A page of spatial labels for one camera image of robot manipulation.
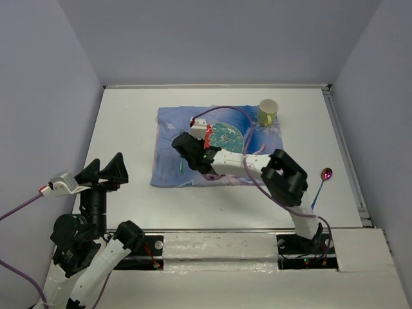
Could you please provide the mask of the blue printed cloth placemat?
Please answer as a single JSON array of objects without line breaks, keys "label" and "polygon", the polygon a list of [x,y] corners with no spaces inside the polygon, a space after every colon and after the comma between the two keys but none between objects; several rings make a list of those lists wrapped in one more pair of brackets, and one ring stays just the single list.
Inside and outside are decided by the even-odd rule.
[{"label": "blue printed cloth placemat", "polygon": [[[172,141],[181,133],[188,132],[193,116],[208,110],[208,107],[180,106],[159,108],[158,130],[154,152],[151,185],[155,187],[210,187],[221,185],[252,185],[247,177],[202,175],[188,167],[180,174],[180,155],[173,149]],[[258,124],[258,106],[238,106],[237,110],[217,109],[202,116],[208,124],[223,122],[237,128],[246,143],[250,128],[254,126],[252,139],[247,147],[248,154],[267,155],[283,148],[281,127],[278,118],[271,126]]]}]

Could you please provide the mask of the iridescent spoon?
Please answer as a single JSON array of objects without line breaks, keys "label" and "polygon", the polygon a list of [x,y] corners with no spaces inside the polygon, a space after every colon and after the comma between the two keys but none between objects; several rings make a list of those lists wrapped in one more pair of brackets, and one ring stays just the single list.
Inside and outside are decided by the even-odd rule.
[{"label": "iridescent spoon", "polygon": [[321,171],[321,184],[317,190],[317,193],[315,195],[315,198],[311,204],[311,208],[314,209],[315,204],[317,203],[317,200],[319,198],[319,195],[321,193],[321,190],[323,188],[323,185],[326,181],[328,181],[331,177],[333,176],[333,171],[330,167],[325,167],[322,171]]}]

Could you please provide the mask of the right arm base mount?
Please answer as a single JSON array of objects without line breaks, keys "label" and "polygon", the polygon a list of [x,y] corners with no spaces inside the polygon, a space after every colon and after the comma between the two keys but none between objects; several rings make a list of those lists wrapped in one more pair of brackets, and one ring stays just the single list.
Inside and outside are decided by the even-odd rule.
[{"label": "right arm base mount", "polygon": [[329,243],[329,235],[322,234],[320,244],[314,248],[303,248],[295,234],[278,234],[277,265],[280,270],[338,270],[337,256],[333,242]]}]

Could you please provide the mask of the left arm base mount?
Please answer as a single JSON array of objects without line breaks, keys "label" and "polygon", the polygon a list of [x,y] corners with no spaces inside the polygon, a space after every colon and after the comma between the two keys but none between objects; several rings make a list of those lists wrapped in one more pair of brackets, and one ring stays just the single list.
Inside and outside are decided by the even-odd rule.
[{"label": "left arm base mount", "polygon": [[120,261],[115,270],[162,270],[164,266],[163,249],[163,235],[146,235],[143,245]]}]

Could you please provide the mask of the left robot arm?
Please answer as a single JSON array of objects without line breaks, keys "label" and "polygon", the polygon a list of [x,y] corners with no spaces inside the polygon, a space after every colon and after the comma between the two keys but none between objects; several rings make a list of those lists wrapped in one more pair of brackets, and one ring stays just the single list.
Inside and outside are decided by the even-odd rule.
[{"label": "left robot arm", "polygon": [[94,159],[78,175],[57,174],[40,190],[56,197],[78,194],[80,212],[63,214],[54,223],[55,250],[36,308],[87,307],[110,272],[141,250],[145,233],[132,221],[122,222],[106,245],[98,243],[107,232],[107,194],[128,181],[124,157],[117,153],[103,169]]}]

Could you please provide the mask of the red and teal plate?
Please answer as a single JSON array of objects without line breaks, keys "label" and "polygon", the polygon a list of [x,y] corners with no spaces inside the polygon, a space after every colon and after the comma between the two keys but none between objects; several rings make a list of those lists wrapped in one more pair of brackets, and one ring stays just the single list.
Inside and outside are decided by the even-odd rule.
[{"label": "red and teal plate", "polygon": [[241,153],[245,141],[242,133],[230,124],[217,122],[207,125],[204,148],[220,147],[227,151]]}]

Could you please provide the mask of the pale yellow mug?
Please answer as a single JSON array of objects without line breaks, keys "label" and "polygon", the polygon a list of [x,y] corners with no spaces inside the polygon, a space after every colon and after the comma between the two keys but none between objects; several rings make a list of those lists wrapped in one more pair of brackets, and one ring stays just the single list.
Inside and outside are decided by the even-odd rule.
[{"label": "pale yellow mug", "polygon": [[279,106],[275,100],[265,99],[259,103],[259,110],[257,113],[257,122],[260,126],[271,126],[274,122]]}]

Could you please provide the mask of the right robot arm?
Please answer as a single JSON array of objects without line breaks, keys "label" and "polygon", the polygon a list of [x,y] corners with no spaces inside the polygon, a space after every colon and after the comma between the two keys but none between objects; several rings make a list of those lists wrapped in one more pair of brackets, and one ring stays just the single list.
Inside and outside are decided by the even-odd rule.
[{"label": "right robot arm", "polygon": [[205,148],[201,140],[186,132],[173,140],[172,147],[187,161],[190,169],[201,174],[247,177],[256,186],[259,185],[257,180],[261,180],[271,200],[289,212],[297,247],[311,252],[319,246],[323,226],[312,207],[304,201],[308,175],[285,151],[242,154],[221,147]]}]

